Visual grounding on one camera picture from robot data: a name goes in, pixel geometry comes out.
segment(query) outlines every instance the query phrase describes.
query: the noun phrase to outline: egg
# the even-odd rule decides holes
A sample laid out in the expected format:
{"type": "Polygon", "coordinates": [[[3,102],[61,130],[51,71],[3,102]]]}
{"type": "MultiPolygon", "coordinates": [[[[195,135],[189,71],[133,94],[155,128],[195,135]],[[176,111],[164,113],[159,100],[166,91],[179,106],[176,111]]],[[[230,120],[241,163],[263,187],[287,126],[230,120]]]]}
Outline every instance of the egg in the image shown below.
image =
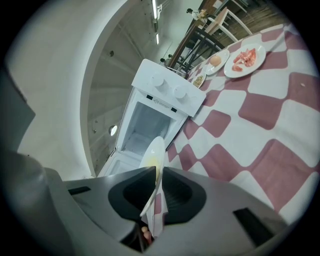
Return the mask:
{"type": "Polygon", "coordinates": [[[213,56],[210,59],[210,64],[214,67],[218,66],[221,63],[221,58],[219,56],[213,56]]]}

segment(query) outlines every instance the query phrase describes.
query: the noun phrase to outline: curved wall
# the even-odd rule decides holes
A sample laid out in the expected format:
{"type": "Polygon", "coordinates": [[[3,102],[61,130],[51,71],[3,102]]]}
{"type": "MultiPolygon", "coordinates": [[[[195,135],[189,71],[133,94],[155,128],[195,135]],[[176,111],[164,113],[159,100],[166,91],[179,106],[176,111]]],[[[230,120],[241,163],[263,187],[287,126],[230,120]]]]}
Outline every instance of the curved wall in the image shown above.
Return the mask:
{"type": "Polygon", "coordinates": [[[69,0],[44,5],[25,25],[5,63],[36,116],[18,151],[63,180],[94,175],[88,101],[101,51],[139,0],[69,0]]]}

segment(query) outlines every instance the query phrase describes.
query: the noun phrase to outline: gray plastic device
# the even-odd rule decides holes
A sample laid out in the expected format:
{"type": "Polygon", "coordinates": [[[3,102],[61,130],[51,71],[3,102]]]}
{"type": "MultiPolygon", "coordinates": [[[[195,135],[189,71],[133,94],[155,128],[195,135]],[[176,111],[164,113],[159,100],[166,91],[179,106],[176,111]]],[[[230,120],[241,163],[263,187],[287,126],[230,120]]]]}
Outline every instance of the gray plastic device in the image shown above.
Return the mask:
{"type": "Polygon", "coordinates": [[[1,118],[10,133],[1,137],[3,195],[30,236],[54,255],[268,255],[292,230],[233,184],[166,167],[168,214],[162,234],[147,245],[137,214],[155,168],[63,182],[55,170],[16,153],[34,113],[5,71],[1,83],[1,118]]]}

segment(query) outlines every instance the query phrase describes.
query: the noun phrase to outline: chair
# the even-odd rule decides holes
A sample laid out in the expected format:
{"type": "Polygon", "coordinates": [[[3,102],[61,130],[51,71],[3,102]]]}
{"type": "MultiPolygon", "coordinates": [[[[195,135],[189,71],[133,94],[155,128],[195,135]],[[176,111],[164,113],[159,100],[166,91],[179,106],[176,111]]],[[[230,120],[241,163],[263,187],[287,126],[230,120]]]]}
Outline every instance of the chair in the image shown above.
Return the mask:
{"type": "Polygon", "coordinates": [[[212,20],[212,23],[205,29],[205,32],[209,35],[212,35],[214,32],[216,32],[218,29],[222,30],[229,38],[231,38],[232,41],[237,42],[238,39],[224,26],[223,23],[226,19],[227,15],[230,15],[233,17],[244,29],[248,32],[249,35],[252,35],[252,32],[249,30],[249,28],[230,10],[228,10],[227,7],[225,7],[216,17],[216,19],[210,19],[212,20]]]}

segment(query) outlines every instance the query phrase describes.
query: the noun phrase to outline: table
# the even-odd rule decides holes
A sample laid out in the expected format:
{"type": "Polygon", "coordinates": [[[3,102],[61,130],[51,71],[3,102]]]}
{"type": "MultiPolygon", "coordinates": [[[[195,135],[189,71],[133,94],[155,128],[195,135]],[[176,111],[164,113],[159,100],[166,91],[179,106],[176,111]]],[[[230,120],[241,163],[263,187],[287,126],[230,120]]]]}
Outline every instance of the table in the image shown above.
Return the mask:
{"type": "MultiPolygon", "coordinates": [[[[207,76],[200,110],[166,153],[166,165],[240,186],[288,224],[304,212],[319,180],[320,79],[301,36],[281,24],[227,49],[259,43],[262,66],[230,79],[207,76]]],[[[209,59],[189,73],[189,81],[209,59]]]]}

